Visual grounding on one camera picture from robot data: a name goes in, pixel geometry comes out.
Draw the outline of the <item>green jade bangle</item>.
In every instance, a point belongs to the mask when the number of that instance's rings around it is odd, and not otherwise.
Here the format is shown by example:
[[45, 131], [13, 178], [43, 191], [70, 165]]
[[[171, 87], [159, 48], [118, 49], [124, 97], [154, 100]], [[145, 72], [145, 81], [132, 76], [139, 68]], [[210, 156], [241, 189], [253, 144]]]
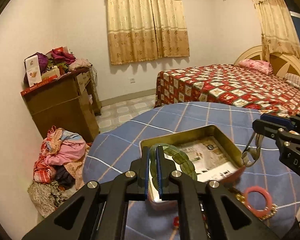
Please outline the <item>green jade bangle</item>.
[[190, 176], [193, 180], [197, 180], [197, 174], [195, 172], [194, 164], [192, 161], [190, 161], [189, 157], [187, 154], [180, 150], [179, 148], [165, 144], [165, 143], [159, 143], [159, 144], [154, 144], [150, 148], [150, 173], [152, 176], [152, 183], [155, 189], [158, 191], [159, 186], [158, 186], [158, 178], [157, 178], [157, 163], [156, 163], [156, 150], [158, 147], [161, 146], [163, 149], [164, 154], [172, 157], [173, 161], [178, 164], [181, 168], [181, 171], [188, 176]]

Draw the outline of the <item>pink bangle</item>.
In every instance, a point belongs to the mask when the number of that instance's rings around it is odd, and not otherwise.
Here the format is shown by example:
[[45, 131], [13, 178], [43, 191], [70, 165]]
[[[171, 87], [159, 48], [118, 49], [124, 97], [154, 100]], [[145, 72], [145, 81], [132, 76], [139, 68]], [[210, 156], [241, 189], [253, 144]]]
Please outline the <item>pink bangle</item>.
[[273, 200], [268, 191], [260, 186], [251, 186], [244, 191], [245, 207], [257, 218], [270, 214]]

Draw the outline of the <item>striped pillow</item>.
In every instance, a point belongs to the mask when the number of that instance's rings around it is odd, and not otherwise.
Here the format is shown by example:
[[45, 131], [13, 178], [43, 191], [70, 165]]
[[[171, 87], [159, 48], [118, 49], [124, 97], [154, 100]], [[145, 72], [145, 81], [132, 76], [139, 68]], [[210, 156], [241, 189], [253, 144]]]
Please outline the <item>striped pillow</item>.
[[285, 75], [285, 79], [290, 85], [300, 89], [300, 76], [292, 73], [287, 73]]

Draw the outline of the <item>cream wooden headboard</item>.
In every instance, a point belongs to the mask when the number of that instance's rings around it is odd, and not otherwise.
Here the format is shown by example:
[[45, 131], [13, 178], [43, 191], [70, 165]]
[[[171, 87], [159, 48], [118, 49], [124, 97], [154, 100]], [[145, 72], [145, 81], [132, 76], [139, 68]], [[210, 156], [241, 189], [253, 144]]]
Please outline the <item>cream wooden headboard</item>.
[[[264, 60], [262, 46], [255, 46], [242, 53], [234, 62], [238, 65], [244, 59]], [[270, 55], [270, 63], [273, 67], [273, 74], [284, 78], [287, 73], [295, 74], [300, 77], [300, 60], [294, 55], [273, 53]]]

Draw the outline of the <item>pile of clothes on floor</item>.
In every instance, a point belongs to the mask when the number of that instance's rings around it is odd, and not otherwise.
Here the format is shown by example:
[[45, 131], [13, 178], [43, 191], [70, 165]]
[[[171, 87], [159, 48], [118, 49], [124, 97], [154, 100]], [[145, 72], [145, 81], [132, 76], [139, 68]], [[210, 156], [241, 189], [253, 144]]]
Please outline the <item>pile of clothes on floor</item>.
[[77, 133], [52, 126], [41, 145], [27, 192], [40, 218], [46, 218], [83, 185], [90, 144]]

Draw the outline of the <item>pink metal tin box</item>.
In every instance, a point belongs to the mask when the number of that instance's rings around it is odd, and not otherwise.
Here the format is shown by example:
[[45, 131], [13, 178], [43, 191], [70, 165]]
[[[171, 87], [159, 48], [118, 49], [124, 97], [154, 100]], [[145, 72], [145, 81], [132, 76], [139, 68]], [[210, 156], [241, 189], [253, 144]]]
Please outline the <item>pink metal tin box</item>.
[[177, 204], [159, 197], [155, 155], [160, 146], [165, 158], [174, 162], [176, 170], [196, 181], [233, 183], [245, 171], [241, 151], [215, 125], [144, 139], [139, 145], [141, 150], [149, 150], [148, 199], [155, 210], [171, 209]]

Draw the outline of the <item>pink pillow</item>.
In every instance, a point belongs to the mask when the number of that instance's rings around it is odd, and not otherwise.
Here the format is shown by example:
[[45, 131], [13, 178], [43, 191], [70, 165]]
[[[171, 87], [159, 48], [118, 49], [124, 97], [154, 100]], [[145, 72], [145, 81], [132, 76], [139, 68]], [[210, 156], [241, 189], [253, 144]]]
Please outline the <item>pink pillow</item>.
[[266, 75], [271, 75], [273, 73], [273, 67], [271, 63], [267, 61], [244, 59], [239, 61], [238, 65], [240, 67], [257, 70]]

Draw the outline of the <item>red patterned bedspread bed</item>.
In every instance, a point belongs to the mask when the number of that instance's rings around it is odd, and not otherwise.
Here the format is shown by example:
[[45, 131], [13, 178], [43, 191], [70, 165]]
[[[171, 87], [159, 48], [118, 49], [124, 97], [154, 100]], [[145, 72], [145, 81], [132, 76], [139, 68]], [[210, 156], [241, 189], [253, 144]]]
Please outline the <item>red patterned bedspread bed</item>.
[[300, 113], [300, 89], [276, 75], [232, 64], [159, 72], [156, 107], [191, 101], [222, 103], [278, 116]]

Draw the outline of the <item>beige side curtain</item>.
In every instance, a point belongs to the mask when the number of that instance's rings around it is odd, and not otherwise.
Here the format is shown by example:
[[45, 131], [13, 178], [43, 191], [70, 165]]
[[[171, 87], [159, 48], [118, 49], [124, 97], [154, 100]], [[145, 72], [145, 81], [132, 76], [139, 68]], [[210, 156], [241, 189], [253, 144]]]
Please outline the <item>beige side curtain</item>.
[[264, 59], [273, 53], [294, 55], [300, 61], [300, 41], [284, 0], [252, 0], [261, 23]]

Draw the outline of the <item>brown wooden cabinet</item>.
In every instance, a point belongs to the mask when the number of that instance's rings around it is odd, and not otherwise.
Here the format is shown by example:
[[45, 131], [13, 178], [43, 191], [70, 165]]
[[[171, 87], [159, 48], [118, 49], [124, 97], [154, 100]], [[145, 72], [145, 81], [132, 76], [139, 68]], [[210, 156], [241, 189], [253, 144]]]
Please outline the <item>brown wooden cabinet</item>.
[[93, 142], [100, 132], [96, 116], [101, 114], [101, 103], [90, 68], [50, 77], [23, 90], [21, 96], [43, 138], [52, 126], [78, 133], [86, 142]]

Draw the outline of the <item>white product box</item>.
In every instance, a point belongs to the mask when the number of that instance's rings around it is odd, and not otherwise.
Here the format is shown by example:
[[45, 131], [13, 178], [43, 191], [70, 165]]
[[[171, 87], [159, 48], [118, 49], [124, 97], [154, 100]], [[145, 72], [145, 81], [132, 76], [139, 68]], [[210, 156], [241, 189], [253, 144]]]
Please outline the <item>white product box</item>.
[[42, 82], [38, 55], [33, 55], [25, 59], [26, 75], [29, 86], [32, 87]]

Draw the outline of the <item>purple cloth on cabinet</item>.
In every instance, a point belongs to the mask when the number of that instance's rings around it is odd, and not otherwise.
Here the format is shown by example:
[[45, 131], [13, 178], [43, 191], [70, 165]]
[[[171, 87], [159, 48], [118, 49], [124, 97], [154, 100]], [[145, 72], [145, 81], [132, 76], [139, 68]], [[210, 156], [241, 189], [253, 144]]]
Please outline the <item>purple cloth on cabinet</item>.
[[53, 49], [51, 50], [50, 54], [50, 58], [54, 63], [65, 63], [67, 65], [70, 65], [76, 61], [74, 55], [61, 50]]

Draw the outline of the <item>beige window curtain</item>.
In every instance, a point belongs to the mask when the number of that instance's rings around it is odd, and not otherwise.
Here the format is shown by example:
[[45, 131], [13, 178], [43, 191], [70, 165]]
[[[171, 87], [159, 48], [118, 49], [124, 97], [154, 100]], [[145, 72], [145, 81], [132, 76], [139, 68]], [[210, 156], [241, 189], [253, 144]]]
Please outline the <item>beige window curtain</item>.
[[182, 0], [107, 0], [112, 65], [190, 55]]

